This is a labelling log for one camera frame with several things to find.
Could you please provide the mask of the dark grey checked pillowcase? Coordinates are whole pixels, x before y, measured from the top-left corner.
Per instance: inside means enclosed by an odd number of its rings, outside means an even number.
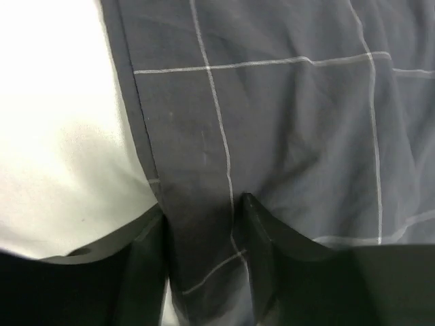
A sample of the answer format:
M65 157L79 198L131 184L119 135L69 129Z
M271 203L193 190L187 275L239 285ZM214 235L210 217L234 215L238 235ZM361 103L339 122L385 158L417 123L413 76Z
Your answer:
M103 1L181 325L252 325L240 198L323 245L434 242L433 1Z

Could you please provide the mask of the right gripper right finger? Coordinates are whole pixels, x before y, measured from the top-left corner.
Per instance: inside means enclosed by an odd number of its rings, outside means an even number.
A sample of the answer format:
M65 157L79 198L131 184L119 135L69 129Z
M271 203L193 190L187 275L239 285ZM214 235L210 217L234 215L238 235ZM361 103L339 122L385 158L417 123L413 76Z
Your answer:
M258 325L434 324L432 245L330 248L241 201Z

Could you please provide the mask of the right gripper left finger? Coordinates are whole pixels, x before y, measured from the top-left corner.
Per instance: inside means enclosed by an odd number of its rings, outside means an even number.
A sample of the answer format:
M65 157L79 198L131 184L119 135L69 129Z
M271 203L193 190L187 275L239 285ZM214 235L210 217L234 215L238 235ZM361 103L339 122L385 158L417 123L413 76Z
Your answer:
M2 325L159 325L167 223L158 205L65 257L1 254Z

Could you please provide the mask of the white pillow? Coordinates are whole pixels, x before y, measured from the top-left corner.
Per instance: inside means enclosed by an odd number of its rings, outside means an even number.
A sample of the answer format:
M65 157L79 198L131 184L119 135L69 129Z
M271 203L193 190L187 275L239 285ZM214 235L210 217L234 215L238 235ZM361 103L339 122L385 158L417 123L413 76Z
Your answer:
M1 250L66 256L156 204L99 1L1 2Z

